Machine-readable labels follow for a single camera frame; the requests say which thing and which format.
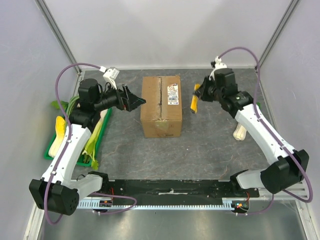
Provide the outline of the yellow utility knife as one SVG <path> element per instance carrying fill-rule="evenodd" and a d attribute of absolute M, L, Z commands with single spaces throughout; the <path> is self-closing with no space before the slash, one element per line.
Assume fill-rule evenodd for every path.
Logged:
<path fill-rule="evenodd" d="M 191 104 L 190 104 L 190 111 L 193 113 L 193 114 L 196 114 L 198 112 L 198 96 L 196 95 L 196 92 L 197 90 L 200 88 L 200 84 L 199 83 L 196 83 L 195 86 L 194 86 L 194 91 L 193 91 L 193 94 L 192 94 L 192 99 L 191 99 Z"/>

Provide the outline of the brown cardboard express box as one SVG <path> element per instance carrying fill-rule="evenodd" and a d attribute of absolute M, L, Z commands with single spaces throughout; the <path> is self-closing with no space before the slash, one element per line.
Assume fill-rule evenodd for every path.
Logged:
<path fill-rule="evenodd" d="M 182 131 L 181 78 L 145 76 L 141 96 L 140 121 L 146 138 L 176 138 Z"/>

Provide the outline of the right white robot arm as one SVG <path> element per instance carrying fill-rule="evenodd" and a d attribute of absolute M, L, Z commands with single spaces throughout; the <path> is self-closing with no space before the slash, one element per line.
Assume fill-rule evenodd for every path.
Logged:
<path fill-rule="evenodd" d="M 265 169 L 243 170 L 232 175 L 229 191 L 233 196 L 240 197 L 251 188 L 265 188 L 277 194 L 304 179 L 302 171 L 308 166 L 309 155 L 286 142 L 254 104 L 253 97 L 238 90 L 231 68 L 213 70 L 193 94 L 205 102 L 219 102 L 252 136 L 269 164 Z"/>

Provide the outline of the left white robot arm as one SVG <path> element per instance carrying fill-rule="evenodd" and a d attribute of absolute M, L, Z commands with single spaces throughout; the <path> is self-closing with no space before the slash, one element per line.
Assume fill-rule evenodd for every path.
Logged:
<path fill-rule="evenodd" d="M 39 209 L 45 213 L 54 212 L 72 215 L 79 201 L 92 193 L 99 197 L 110 191 L 108 175 L 96 171 L 84 178 L 72 181 L 76 163 L 86 143 L 93 135 L 101 119 L 101 112 L 116 107 L 131 112 L 146 103 L 146 100 L 133 94 L 126 84 L 113 88 L 109 83 L 104 91 L 93 78 L 80 82 L 78 87 L 78 107 L 74 107 L 57 155 L 40 179 L 33 179 L 29 191 Z"/>

